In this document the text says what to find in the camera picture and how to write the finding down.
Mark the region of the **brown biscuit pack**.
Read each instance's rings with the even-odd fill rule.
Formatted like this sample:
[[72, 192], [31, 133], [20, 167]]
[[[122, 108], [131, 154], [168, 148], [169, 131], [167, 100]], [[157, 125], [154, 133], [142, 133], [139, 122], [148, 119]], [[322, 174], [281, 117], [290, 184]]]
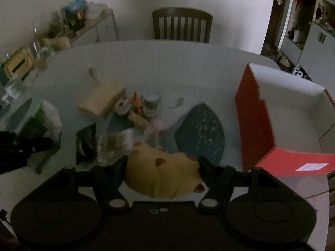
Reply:
[[140, 115], [136, 114], [133, 111], [129, 112], [128, 115], [128, 120], [134, 124], [134, 126], [138, 129], [140, 129], [141, 131], [145, 131], [145, 129], [147, 128], [147, 126], [149, 125], [149, 121], [147, 121], [145, 118], [141, 117]]

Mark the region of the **red white cardboard box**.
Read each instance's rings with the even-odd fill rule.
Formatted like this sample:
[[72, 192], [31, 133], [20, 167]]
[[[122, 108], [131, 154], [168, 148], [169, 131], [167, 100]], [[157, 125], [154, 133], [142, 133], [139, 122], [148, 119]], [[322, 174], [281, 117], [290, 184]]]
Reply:
[[275, 177], [334, 171], [334, 102], [324, 87], [249, 63], [235, 104], [244, 171], [260, 167]]

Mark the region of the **grey wall cabinet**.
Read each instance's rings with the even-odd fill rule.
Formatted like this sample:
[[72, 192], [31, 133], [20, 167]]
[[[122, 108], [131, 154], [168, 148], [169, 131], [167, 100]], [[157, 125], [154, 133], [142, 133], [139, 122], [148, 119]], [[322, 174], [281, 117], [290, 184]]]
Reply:
[[334, 0], [292, 0], [280, 51], [287, 71], [334, 93]]

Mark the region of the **white green plastic bag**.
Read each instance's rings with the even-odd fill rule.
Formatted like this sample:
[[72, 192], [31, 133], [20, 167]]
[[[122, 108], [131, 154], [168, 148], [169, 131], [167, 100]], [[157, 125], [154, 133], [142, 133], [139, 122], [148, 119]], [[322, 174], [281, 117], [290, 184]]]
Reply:
[[58, 142], [62, 133], [62, 122], [58, 109], [50, 102], [42, 100], [33, 115], [41, 124], [46, 127], [45, 137], [51, 138], [54, 142]]

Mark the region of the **round face plush doll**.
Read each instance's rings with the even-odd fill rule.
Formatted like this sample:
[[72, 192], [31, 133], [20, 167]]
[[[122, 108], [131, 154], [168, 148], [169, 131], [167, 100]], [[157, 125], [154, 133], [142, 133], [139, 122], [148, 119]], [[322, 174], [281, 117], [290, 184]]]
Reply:
[[114, 112], [118, 116], [125, 116], [133, 110], [133, 98], [131, 97], [122, 97], [117, 101], [114, 106]]

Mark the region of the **dark wooden chair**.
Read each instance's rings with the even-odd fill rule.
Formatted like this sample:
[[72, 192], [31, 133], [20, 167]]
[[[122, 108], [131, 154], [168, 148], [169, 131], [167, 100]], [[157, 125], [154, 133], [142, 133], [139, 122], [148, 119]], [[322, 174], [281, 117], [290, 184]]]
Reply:
[[213, 16], [186, 7], [165, 7], [152, 13], [156, 40], [210, 42]]

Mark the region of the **black snack packet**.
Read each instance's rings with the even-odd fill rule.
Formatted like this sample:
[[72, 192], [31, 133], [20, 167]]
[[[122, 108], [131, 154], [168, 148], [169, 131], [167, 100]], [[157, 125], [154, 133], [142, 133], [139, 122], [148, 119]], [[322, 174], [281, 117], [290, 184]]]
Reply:
[[76, 132], [76, 165], [93, 163], [96, 158], [96, 123], [93, 123]]

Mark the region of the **dark green patterned mat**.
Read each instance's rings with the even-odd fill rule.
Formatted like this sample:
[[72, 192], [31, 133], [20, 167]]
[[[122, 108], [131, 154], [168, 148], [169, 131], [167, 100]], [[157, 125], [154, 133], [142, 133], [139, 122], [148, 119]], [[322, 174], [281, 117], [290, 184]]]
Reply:
[[208, 105], [201, 103], [191, 108], [174, 139], [180, 152], [195, 158], [204, 156], [212, 164], [220, 164], [225, 149], [224, 129]]

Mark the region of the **cotton swab pack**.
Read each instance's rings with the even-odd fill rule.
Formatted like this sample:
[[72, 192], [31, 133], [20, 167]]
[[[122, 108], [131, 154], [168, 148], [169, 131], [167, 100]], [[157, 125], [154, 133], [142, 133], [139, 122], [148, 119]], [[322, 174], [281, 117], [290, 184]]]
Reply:
[[113, 164], [123, 155], [131, 152], [134, 143], [133, 140], [132, 129], [99, 135], [97, 139], [97, 161], [106, 165]]

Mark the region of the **white side cabinet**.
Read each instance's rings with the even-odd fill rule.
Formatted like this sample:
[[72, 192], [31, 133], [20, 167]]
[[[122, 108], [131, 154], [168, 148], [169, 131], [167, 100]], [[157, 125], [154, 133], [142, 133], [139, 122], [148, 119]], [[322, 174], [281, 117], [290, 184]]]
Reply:
[[115, 18], [111, 9], [102, 11], [99, 17], [87, 19], [85, 27], [69, 38], [71, 47], [114, 42], [118, 40]]

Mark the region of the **yellow plush toy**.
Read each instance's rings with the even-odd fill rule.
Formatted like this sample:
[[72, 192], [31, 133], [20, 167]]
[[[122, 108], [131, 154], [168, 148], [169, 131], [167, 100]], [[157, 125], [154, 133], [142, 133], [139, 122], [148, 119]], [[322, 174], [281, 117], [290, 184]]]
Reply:
[[173, 199], [205, 191], [198, 161], [183, 152], [169, 154], [136, 142], [128, 157], [125, 183], [151, 198]]

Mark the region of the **yellow tissue box holder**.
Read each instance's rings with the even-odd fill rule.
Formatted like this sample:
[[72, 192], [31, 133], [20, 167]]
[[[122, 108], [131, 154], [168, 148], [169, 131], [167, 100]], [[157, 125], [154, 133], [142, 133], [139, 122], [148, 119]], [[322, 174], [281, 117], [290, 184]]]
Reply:
[[33, 55], [30, 48], [25, 47], [20, 48], [5, 62], [4, 71], [9, 79], [16, 75], [23, 79], [32, 68]]

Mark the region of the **tan tissue pack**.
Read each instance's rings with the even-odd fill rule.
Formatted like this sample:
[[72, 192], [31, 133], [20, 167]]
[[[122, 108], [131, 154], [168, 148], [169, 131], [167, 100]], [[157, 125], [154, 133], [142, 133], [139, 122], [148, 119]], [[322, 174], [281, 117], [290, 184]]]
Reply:
[[106, 118], [125, 92], [124, 85], [103, 82], [78, 106], [78, 110], [95, 118]]

